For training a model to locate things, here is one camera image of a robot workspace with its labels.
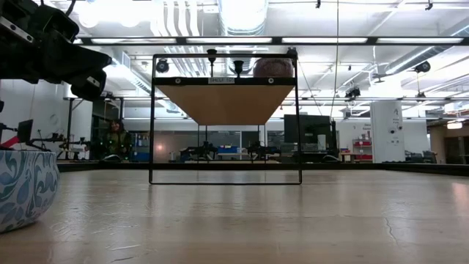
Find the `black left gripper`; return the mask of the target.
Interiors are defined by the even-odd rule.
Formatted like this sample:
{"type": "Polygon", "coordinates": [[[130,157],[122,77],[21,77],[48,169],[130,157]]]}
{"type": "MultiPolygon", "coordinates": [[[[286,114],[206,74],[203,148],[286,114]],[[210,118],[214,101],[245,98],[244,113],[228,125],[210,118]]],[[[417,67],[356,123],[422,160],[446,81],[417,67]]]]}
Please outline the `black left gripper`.
{"type": "Polygon", "coordinates": [[[60,83],[67,79],[65,73],[99,70],[84,83],[71,86],[76,97],[99,100],[107,79],[102,69],[112,58],[73,45],[79,33],[70,18],[75,5],[76,0],[71,0],[63,11],[44,1],[1,0],[1,78],[60,83]]]}

